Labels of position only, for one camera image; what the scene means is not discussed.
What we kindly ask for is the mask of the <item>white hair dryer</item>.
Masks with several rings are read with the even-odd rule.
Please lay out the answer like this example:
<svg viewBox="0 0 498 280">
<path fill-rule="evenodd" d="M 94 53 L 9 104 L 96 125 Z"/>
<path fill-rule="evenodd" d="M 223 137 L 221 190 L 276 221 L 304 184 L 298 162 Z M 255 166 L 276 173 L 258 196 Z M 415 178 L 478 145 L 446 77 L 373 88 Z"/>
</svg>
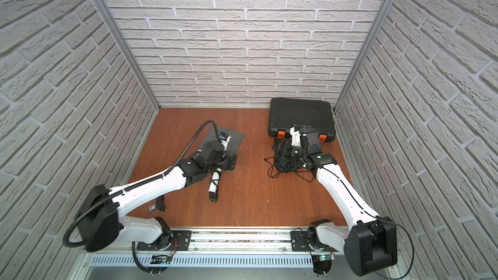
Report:
<svg viewBox="0 0 498 280">
<path fill-rule="evenodd" d="M 216 169 L 211 174 L 210 186 L 208 189 L 210 202 L 215 203 L 219 199 L 219 181 L 221 176 L 221 169 Z"/>
</svg>

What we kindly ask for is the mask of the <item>black drawstring bag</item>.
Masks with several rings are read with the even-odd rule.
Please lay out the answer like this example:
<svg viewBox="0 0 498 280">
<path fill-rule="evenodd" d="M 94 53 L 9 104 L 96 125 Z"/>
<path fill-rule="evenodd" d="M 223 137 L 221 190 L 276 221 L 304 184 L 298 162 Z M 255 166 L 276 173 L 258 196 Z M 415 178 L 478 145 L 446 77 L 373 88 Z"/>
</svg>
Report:
<svg viewBox="0 0 498 280">
<path fill-rule="evenodd" d="M 292 162 L 282 158 L 275 158 L 275 153 L 273 156 L 264 158 L 264 161 L 270 165 L 267 170 L 267 176 L 272 179 L 278 178 L 281 174 L 295 174 L 308 183 L 311 183 L 315 179 L 314 176 L 311 176 L 311 179 L 308 179 L 302 175 L 307 172 L 311 173 L 311 171 L 304 170 L 303 163 L 300 161 Z"/>
</svg>

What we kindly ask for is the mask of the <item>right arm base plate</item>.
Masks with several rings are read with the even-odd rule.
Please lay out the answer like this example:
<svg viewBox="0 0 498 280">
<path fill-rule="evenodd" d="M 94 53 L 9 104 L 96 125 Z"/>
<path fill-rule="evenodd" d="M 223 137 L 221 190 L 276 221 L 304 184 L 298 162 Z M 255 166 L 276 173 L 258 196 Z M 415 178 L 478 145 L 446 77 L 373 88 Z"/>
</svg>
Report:
<svg viewBox="0 0 498 280">
<path fill-rule="evenodd" d="M 302 228 L 293 229 L 290 232 L 292 251 L 299 252 L 335 252 L 336 249 L 326 246 L 318 241 L 317 236 Z"/>
</svg>

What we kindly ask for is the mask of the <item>grey drawstring bag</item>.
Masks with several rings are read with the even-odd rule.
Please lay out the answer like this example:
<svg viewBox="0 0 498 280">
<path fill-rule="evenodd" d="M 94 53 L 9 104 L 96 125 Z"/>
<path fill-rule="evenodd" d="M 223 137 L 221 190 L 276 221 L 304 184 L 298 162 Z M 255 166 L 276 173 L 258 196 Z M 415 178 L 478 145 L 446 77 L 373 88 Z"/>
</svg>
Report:
<svg viewBox="0 0 498 280">
<path fill-rule="evenodd" d="M 232 156 L 236 154 L 237 149 L 240 147 L 241 143 L 243 142 L 245 135 L 241 132 L 237 132 L 223 127 L 218 127 L 218 131 L 220 134 L 224 132 L 226 135 L 229 135 L 231 137 L 230 141 L 228 142 L 228 146 L 226 148 L 228 155 Z M 198 149 L 201 150 L 204 144 L 214 139 L 215 139 L 215 131 L 213 127 L 209 127 L 209 130 L 207 131 L 207 134 L 203 139 L 203 141 L 201 142 Z"/>
</svg>

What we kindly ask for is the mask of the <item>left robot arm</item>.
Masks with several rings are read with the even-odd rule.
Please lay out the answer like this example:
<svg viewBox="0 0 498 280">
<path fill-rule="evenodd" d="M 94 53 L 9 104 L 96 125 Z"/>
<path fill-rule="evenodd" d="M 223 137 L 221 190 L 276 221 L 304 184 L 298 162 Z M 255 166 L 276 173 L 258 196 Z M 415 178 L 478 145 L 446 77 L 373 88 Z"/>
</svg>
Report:
<svg viewBox="0 0 498 280">
<path fill-rule="evenodd" d="M 222 173 L 234 170 L 236 152 L 245 136 L 237 131 L 219 131 L 213 120 L 204 122 L 195 135 L 199 136 L 208 124 L 212 125 L 214 135 L 207 136 L 190 156 L 183 150 L 166 170 L 110 189 L 103 184 L 92 188 L 64 234 L 63 245 L 82 246 L 88 252 L 100 251 L 115 241 L 141 242 L 158 250 L 167 248 L 172 243 L 172 232 L 162 217 L 141 219 L 129 214 L 147 202 L 161 202 L 165 194 L 205 178 L 210 178 L 210 202 L 218 201 Z"/>
</svg>

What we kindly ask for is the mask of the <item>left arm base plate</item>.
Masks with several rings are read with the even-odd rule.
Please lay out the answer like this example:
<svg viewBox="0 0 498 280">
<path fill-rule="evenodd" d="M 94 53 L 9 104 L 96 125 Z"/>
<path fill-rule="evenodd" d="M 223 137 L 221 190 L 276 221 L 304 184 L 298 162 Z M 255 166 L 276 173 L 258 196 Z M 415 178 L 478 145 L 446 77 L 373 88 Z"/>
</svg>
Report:
<svg viewBox="0 0 498 280">
<path fill-rule="evenodd" d="M 191 242 L 191 230 L 173 229 L 168 235 L 161 235 L 158 240 L 152 244 L 139 242 L 137 250 L 139 251 L 187 251 Z"/>
</svg>

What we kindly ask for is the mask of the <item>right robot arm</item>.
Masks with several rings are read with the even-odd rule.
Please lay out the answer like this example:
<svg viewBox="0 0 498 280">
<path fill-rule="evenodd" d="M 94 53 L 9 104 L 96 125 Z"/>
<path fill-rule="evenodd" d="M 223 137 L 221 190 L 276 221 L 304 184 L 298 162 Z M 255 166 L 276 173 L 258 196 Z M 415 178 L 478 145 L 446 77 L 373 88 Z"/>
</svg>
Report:
<svg viewBox="0 0 498 280">
<path fill-rule="evenodd" d="M 356 192 L 343 174 L 337 160 L 323 152 L 325 140 L 312 128 L 279 131 L 272 147 L 274 168 L 279 173 L 310 172 L 335 201 L 346 220 L 343 228 L 324 219 L 312 222 L 303 238 L 306 248 L 317 252 L 334 250 L 346 258 L 357 276 L 378 273 L 398 262 L 400 225 L 389 217 L 380 216 Z"/>
</svg>

